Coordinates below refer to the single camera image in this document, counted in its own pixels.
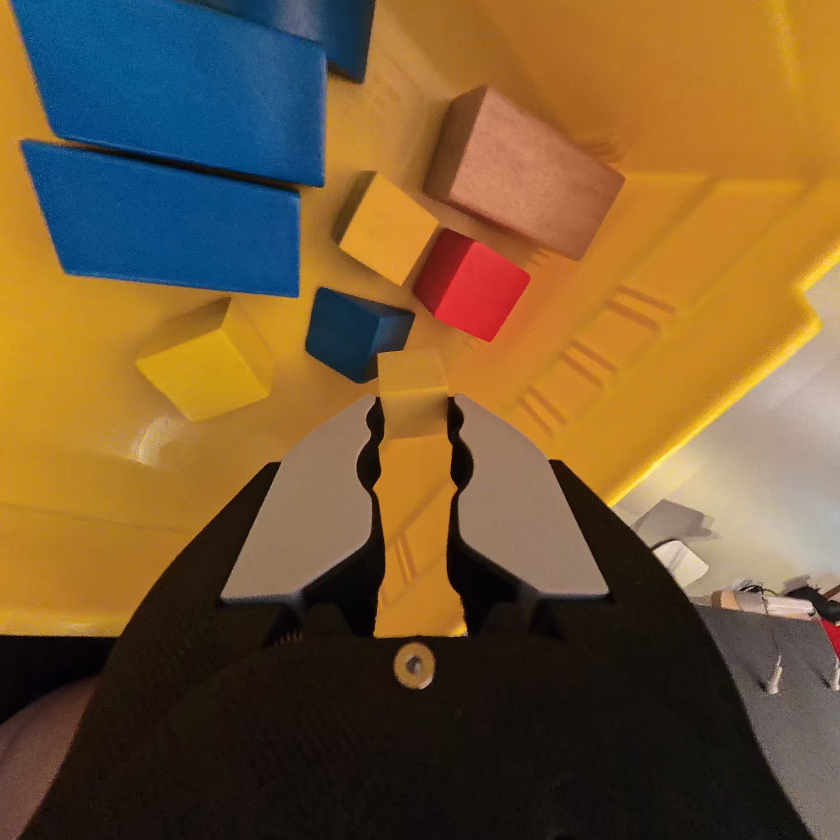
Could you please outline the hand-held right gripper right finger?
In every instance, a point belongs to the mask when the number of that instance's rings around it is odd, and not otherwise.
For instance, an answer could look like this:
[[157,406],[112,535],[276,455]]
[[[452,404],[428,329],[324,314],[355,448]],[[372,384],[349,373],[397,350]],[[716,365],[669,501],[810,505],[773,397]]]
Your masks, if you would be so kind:
[[465,623],[500,604],[526,619],[543,602],[600,601],[609,586],[550,459],[531,439],[467,395],[448,404],[447,573]]

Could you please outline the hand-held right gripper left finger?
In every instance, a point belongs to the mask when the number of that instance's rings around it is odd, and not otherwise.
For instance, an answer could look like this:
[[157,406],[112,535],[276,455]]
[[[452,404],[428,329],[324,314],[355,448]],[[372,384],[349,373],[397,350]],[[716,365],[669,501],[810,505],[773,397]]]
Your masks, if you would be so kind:
[[281,460],[221,592],[226,605],[280,605],[301,621],[331,605],[374,624],[384,533],[374,486],[384,436],[373,395],[344,408]]

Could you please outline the yellow wooden cube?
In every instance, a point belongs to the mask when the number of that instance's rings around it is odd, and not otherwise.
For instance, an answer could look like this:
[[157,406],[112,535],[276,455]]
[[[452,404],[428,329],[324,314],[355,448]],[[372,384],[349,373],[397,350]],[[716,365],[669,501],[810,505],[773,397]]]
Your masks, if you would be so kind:
[[448,380],[435,350],[379,353],[377,380],[385,438],[442,436],[448,430]]
[[134,365],[194,423],[267,399],[275,370],[270,348],[232,297],[163,322]]
[[345,255],[403,286],[438,230],[434,215],[376,171],[359,173],[332,229]]

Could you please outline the blue rectangular wooden block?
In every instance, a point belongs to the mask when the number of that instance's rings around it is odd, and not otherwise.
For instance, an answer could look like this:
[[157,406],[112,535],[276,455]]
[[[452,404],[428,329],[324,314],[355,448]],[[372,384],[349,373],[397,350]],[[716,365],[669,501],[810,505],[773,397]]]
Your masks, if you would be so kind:
[[188,2],[12,6],[57,137],[324,186],[319,45]]
[[36,140],[20,149],[67,274],[299,297],[297,192]]

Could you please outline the yellow plastic bin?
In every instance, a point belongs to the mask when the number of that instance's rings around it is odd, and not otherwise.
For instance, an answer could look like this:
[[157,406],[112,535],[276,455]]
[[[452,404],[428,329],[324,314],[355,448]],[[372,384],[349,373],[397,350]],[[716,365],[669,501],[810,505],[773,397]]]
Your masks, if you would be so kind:
[[[325,183],[63,140],[2,2],[2,634],[120,634],[251,477],[366,395],[305,350],[327,287],[415,312],[453,392],[621,500],[820,331],[838,263],[838,2],[376,2],[364,82],[327,69]],[[581,260],[423,194],[449,103],[491,85],[625,183]],[[300,295],[72,276],[30,181],[36,140],[297,192]],[[379,172],[531,277],[498,336],[452,328],[345,255]],[[275,362],[267,399],[194,423],[136,369],[163,322],[231,297]]]

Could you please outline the blue wooden cylinder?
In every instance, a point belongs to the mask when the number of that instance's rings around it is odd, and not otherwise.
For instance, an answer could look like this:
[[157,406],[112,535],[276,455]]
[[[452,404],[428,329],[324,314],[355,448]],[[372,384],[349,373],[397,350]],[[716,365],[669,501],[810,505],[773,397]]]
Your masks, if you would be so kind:
[[200,5],[320,45],[329,70],[363,83],[375,1],[200,1]]

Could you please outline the small blue wooden block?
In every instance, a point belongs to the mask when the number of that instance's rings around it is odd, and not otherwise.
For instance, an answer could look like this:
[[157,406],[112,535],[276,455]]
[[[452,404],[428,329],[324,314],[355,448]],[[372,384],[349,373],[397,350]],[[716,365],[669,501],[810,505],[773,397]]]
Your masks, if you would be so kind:
[[377,357],[402,351],[415,312],[321,287],[311,308],[306,352],[356,384],[377,377]]

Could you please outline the red wooden cube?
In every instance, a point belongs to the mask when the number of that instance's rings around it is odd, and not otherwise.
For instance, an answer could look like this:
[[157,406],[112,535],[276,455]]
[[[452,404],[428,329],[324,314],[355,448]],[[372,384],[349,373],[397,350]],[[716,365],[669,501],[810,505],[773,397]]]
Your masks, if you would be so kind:
[[436,320],[491,342],[530,279],[526,270],[487,245],[447,228],[419,271],[413,294]]

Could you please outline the natural wooden block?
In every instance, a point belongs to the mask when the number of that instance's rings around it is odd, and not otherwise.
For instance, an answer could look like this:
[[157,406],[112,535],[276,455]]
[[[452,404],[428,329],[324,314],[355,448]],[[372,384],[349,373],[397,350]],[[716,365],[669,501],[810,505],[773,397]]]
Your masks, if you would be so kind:
[[448,105],[423,192],[581,260],[624,176],[490,86]]

